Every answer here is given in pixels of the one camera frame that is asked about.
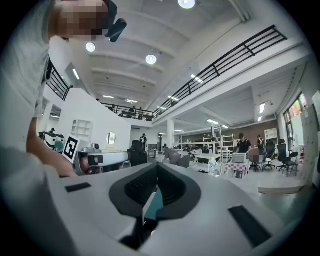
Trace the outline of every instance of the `cabinet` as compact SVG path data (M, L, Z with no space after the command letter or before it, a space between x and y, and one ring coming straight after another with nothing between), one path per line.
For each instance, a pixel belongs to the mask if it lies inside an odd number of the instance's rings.
M266 144L269 141L273 141L275 145L278 144L278 131L277 128L269 129L269 130L264 130L264 136L265 136L265 142Z
M93 123L91 121L75 119L72 122L71 135L90 143L92 128Z

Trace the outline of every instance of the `metal railing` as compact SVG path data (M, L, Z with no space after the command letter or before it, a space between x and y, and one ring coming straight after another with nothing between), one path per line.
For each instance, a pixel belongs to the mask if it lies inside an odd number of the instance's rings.
M134 106L120 106L114 104L101 103L107 107L110 111L114 112L121 118L137 119L152 122L155 117L155 113L143 109L136 109Z
M47 76L51 74L51 78L46 84L55 92L56 95L58 95L63 101L65 101L70 88L72 88L73 86L67 85L66 81L60 76L50 59L47 73Z
M259 32L217 59L202 72L192 77L188 83L182 86L171 96L171 98L167 99L160 107L158 107L154 112L154 117L157 118L165 111L178 104L179 101L190 96L192 93L212 80L220 77L228 70L284 40L287 40L287 38L276 29L275 25Z

